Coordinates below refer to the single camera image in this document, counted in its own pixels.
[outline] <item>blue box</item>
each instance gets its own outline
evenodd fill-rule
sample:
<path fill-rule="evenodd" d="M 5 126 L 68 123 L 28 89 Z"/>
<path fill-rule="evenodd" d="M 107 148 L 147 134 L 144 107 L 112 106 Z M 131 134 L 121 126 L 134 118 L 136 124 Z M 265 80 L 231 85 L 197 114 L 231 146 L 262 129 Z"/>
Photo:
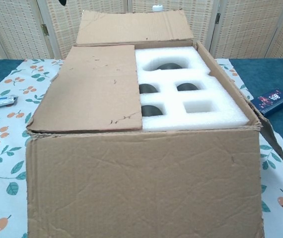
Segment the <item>blue box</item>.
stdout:
<path fill-rule="evenodd" d="M 268 117 L 283 108 L 283 90 L 275 88 L 251 100 L 251 103 L 253 103 L 265 117 Z"/>

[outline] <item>white foam insert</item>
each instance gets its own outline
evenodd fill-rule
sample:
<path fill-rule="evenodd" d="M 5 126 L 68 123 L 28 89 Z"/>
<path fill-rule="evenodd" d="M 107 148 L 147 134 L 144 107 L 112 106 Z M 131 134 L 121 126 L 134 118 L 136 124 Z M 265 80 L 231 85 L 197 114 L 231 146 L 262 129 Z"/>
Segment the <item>white foam insert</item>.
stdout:
<path fill-rule="evenodd" d="M 193 47 L 136 50 L 136 61 L 139 84 L 150 84 L 158 90 L 141 94 L 141 105 L 156 106 L 163 113 L 143 117 L 143 130 L 231 128 L 248 122 L 219 81 L 208 75 L 209 68 Z M 149 71 L 165 63 L 186 68 Z M 192 83 L 198 90 L 178 91 L 182 83 Z"/>

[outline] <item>floral tablecloth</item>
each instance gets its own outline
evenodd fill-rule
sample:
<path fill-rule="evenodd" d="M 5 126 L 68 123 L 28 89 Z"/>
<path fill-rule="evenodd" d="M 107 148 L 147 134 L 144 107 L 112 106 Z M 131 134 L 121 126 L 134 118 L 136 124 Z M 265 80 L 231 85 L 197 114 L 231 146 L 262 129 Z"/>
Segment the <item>floral tablecloth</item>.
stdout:
<path fill-rule="evenodd" d="M 227 59 L 217 62 L 249 98 L 253 96 Z M 0 108 L 0 238 L 27 238 L 25 126 L 41 102 L 62 60 L 29 59 L 0 82 L 0 95 L 18 95 Z M 283 139 L 276 134 L 283 148 Z M 262 208 L 267 238 L 283 238 L 283 161 L 260 135 Z"/>

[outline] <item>open cardboard box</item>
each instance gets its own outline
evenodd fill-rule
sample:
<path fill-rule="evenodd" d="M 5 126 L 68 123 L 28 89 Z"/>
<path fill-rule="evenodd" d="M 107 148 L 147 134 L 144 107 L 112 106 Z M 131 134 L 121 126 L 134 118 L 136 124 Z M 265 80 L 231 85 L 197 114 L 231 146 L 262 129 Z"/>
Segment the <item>open cardboard box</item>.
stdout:
<path fill-rule="evenodd" d="M 283 152 L 200 42 L 193 46 L 248 124 L 142 131 L 135 47 L 192 45 L 183 11 L 84 12 L 76 46 L 27 127 L 28 237 L 264 237 L 261 128 Z"/>

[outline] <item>cardboard box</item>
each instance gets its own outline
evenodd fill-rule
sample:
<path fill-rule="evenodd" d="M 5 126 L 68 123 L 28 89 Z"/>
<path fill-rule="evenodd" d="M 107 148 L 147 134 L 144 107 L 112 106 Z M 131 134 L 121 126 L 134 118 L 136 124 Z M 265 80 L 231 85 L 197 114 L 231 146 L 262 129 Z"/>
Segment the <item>cardboard box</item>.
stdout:
<path fill-rule="evenodd" d="M 134 46 L 190 46 L 190 32 L 182 11 L 84 12 L 77 46 L 27 127 L 28 237 L 264 237 L 259 130 L 267 122 L 201 43 L 194 47 L 248 124 L 141 129 Z"/>

